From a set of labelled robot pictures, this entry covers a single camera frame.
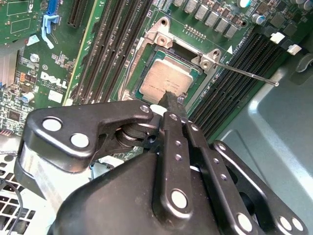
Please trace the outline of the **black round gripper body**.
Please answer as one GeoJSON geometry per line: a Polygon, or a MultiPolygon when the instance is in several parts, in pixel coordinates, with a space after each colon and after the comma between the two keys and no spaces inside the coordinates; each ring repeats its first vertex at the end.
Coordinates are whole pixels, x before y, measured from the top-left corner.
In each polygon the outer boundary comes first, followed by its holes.
{"type": "Polygon", "coordinates": [[[160,221],[150,210],[154,197],[158,161],[149,156],[140,162],[135,157],[92,181],[103,183],[100,202],[108,207],[103,220],[56,220],[48,230],[50,235],[180,235],[195,214],[195,180],[190,171],[194,212],[189,221],[160,221]]]}

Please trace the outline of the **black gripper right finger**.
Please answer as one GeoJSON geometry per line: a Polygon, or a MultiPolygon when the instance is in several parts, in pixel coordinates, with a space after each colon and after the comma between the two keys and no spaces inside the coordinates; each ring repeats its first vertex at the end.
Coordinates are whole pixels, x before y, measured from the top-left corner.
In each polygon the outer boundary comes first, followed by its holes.
{"type": "Polygon", "coordinates": [[[182,235],[306,235],[304,222],[224,142],[208,144],[189,121],[179,96],[188,139],[195,214],[182,235]]]}

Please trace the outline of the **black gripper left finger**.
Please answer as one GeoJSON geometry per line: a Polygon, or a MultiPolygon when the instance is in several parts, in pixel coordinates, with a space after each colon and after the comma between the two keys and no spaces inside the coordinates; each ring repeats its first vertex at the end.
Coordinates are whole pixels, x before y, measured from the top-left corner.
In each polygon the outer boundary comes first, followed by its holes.
{"type": "Polygon", "coordinates": [[[189,221],[194,212],[189,148],[192,122],[172,93],[161,100],[161,112],[140,100],[45,108],[26,119],[18,163],[31,179],[28,189],[51,204],[56,220],[103,220],[103,183],[82,184],[90,164],[134,146],[158,161],[150,210],[160,221],[189,221]]]}

